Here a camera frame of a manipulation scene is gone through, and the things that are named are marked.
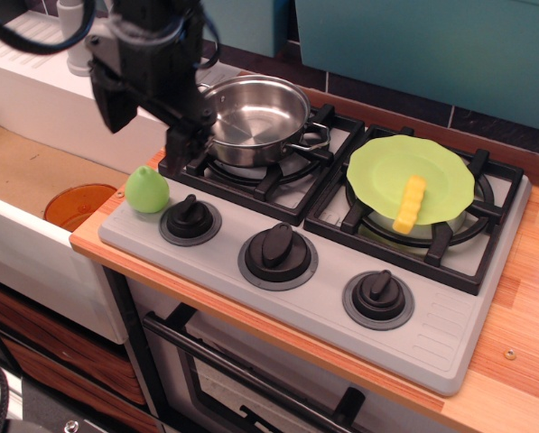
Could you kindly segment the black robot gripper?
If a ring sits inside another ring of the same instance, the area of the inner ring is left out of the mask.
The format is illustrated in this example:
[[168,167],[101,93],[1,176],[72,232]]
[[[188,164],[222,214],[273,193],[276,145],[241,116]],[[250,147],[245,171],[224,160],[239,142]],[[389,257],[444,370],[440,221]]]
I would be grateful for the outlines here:
[[216,112],[200,93],[203,32],[212,25],[201,8],[115,8],[102,31],[91,32],[90,78],[98,111],[116,134],[144,109],[169,125],[163,175],[175,177],[204,153]]

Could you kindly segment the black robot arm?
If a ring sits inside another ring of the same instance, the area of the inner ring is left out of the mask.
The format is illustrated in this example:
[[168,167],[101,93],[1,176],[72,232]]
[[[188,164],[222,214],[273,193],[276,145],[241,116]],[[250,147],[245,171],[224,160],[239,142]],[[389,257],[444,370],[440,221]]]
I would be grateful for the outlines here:
[[85,46],[94,98],[106,127],[117,133],[142,108],[168,127],[165,176],[173,178],[206,150],[217,113],[198,89],[203,29],[199,1],[115,1],[104,27]]

